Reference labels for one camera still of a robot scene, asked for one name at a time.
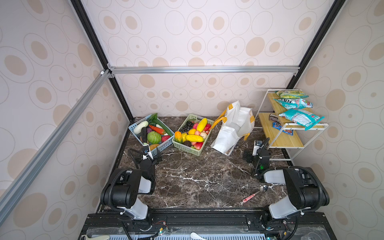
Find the pink handle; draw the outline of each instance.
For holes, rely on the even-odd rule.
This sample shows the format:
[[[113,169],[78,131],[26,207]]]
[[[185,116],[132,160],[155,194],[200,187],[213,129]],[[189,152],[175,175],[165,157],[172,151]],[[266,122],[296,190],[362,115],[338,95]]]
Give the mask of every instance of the pink handle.
[[[255,195],[256,195],[256,193],[252,194],[251,196],[249,196],[247,198],[244,198],[243,202],[247,202],[247,201],[251,200],[251,198],[254,197]]]

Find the wooden shelf board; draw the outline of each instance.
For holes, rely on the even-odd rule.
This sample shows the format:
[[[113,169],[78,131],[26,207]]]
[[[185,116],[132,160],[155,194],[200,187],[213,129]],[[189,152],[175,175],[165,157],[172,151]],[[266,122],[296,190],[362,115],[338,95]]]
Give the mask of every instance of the wooden shelf board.
[[[279,99],[280,97],[276,94],[276,93],[268,93],[267,94],[267,97],[269,99],[269,101],[271,102],[272,104],[272,107],[273,107],[273,110],[275,111],[275,115],[277,115],[277,117],[279,118],[279,121],[281,123],[281,125],[283,126],[285,123],[291,123],[292,121],[288,120],[288,119],[285,119],[285,118],[282,118],[279,116],[280,113],[283,113],[285,111],[287,111],[287,109],[285,107],[283,107],[282,105],[278,104],[274,99]],[[313,110],[312,108],[304,108],[304,110],[310,112],[310,113],[313,113]],[[315,125],[316,128],[324,128],[324,126],[319,126],[319,125]],[[295,126],[297,128],[305,128],[304,126]]]
[[[269,120],[269,115],[270,113],[259,113],[259,118],[266,137],[269,137],[270,142],[272,142],[279,133],[279,130],[272,127],[273,121]],[[293,136],[282,132],[271,146],[280,148],[304,147],[296,131],[293,132]]]

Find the green basket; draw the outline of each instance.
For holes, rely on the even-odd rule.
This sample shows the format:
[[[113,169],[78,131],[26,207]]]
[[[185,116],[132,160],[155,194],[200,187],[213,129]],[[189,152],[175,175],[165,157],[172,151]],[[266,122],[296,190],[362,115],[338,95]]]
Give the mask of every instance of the green basket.
[[[200,116],[197,116],[197,115],[194,115],[194,114],[189,114],[188,117],[187,117],[187,118],[185,119],[185,121],[183,122],[183,124],[179,127],[178,131],[179,131],[179,130],[186,124],[187,121],[191,121],[191,120],[193,120],[193,121],[198,121],[198,122],[200,122],[202,119],[203,119],[203,117],[200,117]],[[212,125],[212,124],[214,123],[213,120],[208,119],[208,118],[207,118],[207,121],[208,121],[208,123],[209,123],[210,125]],[[208,138],[209,138],[209,135],[211,134],[211,132],[212,132],[212,129],[211,129],[211,131],[209,131],[208,136],[207,136],[207,138],[205,139],[205,141],[204,141],[204,143],[203,143],[203,146],[201,147],[200,150],[193,149],[193,148],[188,147],[188,146],[186,146],[186,145],[184,145],[184,144],[178,143],[178,142],[175,141],[175,138],[172,139],[173,146],[174,146],[175,148],[178,148],[178,149],[180,149],[180,150],[183,150],[184,152],[189,152],[189,153],[192,153],[193,155],[200,156],[201,152],[202,152],[203,149],[204,149],[205,144],[206,144],[207,141],[208,141]]]

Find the spoon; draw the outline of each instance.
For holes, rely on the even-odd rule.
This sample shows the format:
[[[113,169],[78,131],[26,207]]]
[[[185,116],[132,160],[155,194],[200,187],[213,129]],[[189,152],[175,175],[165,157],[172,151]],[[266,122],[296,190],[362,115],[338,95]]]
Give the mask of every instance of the spoon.
[[[192,239],[206,240],[205,238],[200,237],[197,233],[191,232]]]
[[[259,192],[266,192],[267,190],[268,190],[268,186],[267,185],[260,186],[259,191],[255,192],[254,194],[252,194],[249,197],[244,198],[243,199],[243,203],[251,200],[251,198],[254,197],[256,194],[258,194]]]

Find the carrot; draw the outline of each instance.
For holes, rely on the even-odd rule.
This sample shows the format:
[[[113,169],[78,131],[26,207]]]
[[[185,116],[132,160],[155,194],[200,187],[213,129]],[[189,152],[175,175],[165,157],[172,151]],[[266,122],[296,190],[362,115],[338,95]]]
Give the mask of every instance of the carrot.
[[[161,128],[159,128],[159,127],[155,127],[155,126],[152,126],[152,125],[149,125],[149,127],[150,127],[153,131],[155,131],[155,132],[157,132],[157,133],[159,133],[159,134],[161,134],[161,135],[164,135],[164,134],[166,133],[166,131],[165,131],[164,129],[161,129]]]

